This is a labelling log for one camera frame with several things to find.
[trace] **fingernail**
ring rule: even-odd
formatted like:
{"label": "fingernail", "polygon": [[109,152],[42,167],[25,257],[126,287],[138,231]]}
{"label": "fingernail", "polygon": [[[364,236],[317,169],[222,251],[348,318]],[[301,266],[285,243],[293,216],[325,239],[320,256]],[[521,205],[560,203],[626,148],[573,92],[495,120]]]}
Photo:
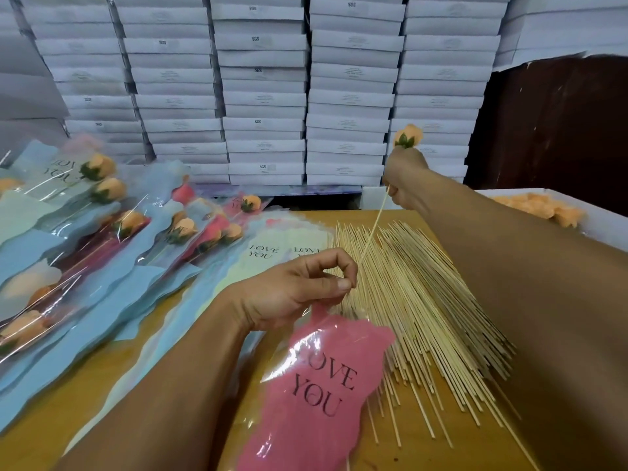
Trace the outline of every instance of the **fingernail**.
{"label": "fingernail", "polygon": [[341,291],[349,291],[351,289],[351,281],[349,279],[339,279],[338,289]]}

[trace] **pile of bamboo skewers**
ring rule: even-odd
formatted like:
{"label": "pile of bamboo skewers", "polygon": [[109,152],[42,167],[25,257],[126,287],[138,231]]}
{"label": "pile of bamboo skewers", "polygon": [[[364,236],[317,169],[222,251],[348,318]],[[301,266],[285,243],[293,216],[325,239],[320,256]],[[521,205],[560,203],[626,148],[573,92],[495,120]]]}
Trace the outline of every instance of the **pile of bamboo skewers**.
{"label": "pile of bamboo skewers", "polygon": [[[426,406],[434,411],[438,427],[453,448],[440,413],[444,407],[434,380],[438,373],[461,411],[469,412],[479,427],[479,412],[488,410],[538,469],[491,392],[495,389],[510,405],[489,369],[507,378],[514,347],[483,313],[447,255],[420,230],[404,223],[375,231],[338,224],[334,246],[360,258],[358,288],[342,302],[339,313],[388,326],[397,337],[386,352],[384,379],[372,397],[382,416],[382,402],[387,403],[397,445],[401,447],[401,436],[394,408],[401,404],[396,387],[409,386],[430,436],[436,439]],[[429,404],[421,400],[421,387]],[[367,409],[375,442],[379,443],[370,401]]]}

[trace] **table surface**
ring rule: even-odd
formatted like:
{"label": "table surface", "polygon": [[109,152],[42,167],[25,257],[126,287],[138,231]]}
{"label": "table surface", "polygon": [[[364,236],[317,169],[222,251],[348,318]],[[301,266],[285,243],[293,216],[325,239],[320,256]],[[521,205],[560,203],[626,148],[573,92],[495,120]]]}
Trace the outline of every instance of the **table surface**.
{"label": "table surface", "polygon": [[[377,212],[352,210],[336,212],[303,212],[310,221],[333,227],[338,221],[372,226]],[[415,212],[389,210],[382,213],[381,225],[405,221],[423,229],[431,237],[423,219]],[[50,469],[63,453],[75,433],[102,407],[115,382],[135,363],[145,341],[161,326],[164,316],[181,299],[181,292],[164,300],[140,326],[131,341],[106,343],[76,364],[63,378],[36,397],[20,419],[0,438],[3,469],[39,471]],[[402,448],[394,437],[390,413],[375,413],[379,445],[374,442],[368,420],[362,422],[362,437],[351,456],[354,471],[400,470],[482,470],[530,471],[531,465],[509,435],[499,428],[488,412],[480,413],[482,426],[476,427],[467,412],[461,412],[443,379],[436,378],[445,410],[445,426],[453,442],[451,449],[437,425],[436,417],[427,410],[435,428],[432,440],[425,426],[412,391],[397,387],[401,407],[395,416]],[[420,391],[428,403],[424,391]]]}

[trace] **forearm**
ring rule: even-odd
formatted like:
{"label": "forearm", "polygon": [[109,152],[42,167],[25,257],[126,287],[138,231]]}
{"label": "forearm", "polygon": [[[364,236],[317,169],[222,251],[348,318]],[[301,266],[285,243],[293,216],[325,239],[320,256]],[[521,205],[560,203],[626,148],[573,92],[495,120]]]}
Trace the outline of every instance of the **forearm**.
{"label": "forearm", "polygon": [[628,255],[428,170],[411,202],[487,314],[617,438],[628,416]]}
{"label": "forearm", "polygon": [[219,295],[57,470],[206,469],[224,390],[246,333],[246,322]]}

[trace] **hand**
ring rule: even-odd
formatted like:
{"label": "hand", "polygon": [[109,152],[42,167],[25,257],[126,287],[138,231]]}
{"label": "hand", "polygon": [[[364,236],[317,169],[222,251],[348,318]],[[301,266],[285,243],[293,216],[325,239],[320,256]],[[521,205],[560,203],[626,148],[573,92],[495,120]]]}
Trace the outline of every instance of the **hand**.
{"label": "hand", "polygon": [[389,187],[388,194],[396,205],[412,210],[411,194],[404,181],[407,173],[428,168],[423,154],[417,149],[395,147],[386,162],[384,184]]}
{"label": "hand", "polygon": [[[344,278],[324,272],[336,267]],[[219,295],[235,306],[251,329],[265,330],[294,322],[313,302],[337,305],[356,286],[356,261],[335,248],[279,264]]]}

